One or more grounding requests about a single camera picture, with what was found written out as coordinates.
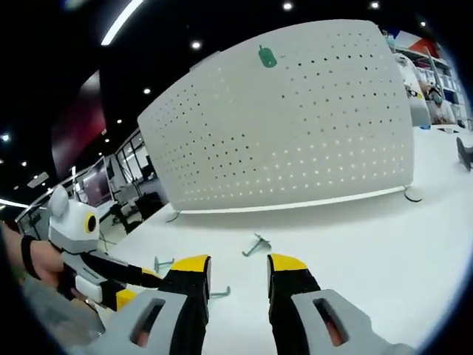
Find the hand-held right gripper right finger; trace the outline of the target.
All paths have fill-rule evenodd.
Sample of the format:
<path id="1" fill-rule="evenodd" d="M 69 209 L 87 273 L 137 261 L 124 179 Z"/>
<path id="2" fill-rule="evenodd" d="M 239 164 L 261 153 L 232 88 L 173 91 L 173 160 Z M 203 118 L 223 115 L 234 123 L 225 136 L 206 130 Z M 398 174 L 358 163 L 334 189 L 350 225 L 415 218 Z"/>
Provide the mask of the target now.
<path id="1" fill-rule="evenodd" d="M 370 317 L 323 289 L 301 260 L 268 255 L 269 322 L 278 354 L 414 354 L 372 329 Z"/>

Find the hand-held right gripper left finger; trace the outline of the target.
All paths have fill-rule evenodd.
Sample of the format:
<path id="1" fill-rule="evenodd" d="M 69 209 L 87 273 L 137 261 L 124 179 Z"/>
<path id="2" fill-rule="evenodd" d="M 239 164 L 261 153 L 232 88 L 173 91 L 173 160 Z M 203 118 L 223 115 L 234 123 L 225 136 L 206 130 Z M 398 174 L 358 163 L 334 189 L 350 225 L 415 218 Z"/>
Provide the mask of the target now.
<path id="1" fill-rule="evenodd" d="M 201 354 L 208 324 L 211 257 L 175 262 L 158 288 L 116 311 L 89 354 Z"/>

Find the person's left hand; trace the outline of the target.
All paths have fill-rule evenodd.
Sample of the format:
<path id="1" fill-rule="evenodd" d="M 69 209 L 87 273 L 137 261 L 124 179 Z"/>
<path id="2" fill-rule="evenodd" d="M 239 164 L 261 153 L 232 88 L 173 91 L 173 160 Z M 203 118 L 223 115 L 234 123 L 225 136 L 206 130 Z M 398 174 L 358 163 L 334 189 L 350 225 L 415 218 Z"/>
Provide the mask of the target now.
<path id="1" fill-rule="evenodd" d="M 68 300 L 75 298 L 72 284 L 67 280 L 61 253 L 46 240 L 31 236 L 21 239 L 21 258 L 27 273 L 55 288 Z"/>

